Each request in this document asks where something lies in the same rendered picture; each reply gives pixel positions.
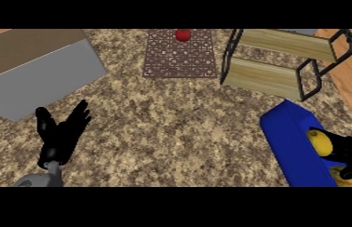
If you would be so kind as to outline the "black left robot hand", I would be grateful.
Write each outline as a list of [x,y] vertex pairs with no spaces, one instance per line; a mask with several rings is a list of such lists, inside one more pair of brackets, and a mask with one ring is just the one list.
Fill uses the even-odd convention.
[[82,100],[74,107],[68,119],[56,123],[49,110],[45,107],[36,109],[37,133],[43,141],[37,165],[49,168],[49,162],[55,161],[62,166],[74,153],[76,145],[89,125],[89,103]]

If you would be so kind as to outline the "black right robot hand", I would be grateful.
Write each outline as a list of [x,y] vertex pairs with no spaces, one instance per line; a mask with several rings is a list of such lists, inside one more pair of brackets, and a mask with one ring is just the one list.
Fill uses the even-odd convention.
[[333,144],[333,153],[329,156],[320,156],[320,158],[332,162],[345,163],[340,178],[343,180],[352,180],[352,136],[337,135],[317,127],[309,128],[309,130],[312,129],[320,130],[327,135]]

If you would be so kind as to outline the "yellow squash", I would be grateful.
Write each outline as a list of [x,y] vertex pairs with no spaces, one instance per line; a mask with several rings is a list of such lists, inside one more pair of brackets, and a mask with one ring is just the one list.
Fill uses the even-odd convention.
[[317,129],[306,132],[314,149],[320,156],[329,156],[333,153],[333,144],[327,135]]

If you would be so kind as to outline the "blue tray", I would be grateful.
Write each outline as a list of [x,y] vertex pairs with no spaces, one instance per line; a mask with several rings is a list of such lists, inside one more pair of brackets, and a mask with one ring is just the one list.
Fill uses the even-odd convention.
[[320,158],[306,137],[311,127],[324,129],[314,113],[284,100],[261,117],[261,127],[292,187],[352,186],[340,178],[345,163]]

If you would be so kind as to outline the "grey and brown box appliance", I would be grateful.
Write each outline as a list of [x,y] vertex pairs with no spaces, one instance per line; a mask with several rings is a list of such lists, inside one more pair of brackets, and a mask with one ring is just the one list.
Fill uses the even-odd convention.
[[82,29],[0,29],[0,116],[21,120],[107,74]]

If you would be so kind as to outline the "brown patterned placemat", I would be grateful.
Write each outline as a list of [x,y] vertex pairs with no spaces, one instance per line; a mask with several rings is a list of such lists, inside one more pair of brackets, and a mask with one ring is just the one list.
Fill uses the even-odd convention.
[[218,67],[212,31],[193,29],[187,42],[176,40],[175,29],[150,29],[145,78],[216,78]]

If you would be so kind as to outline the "red pepper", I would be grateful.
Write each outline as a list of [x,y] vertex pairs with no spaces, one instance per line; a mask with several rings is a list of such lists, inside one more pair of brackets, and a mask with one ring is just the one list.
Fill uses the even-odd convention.
[[178,29],[176,30],[176,40],[181,42],[187,42],[191,37],[190,29]]

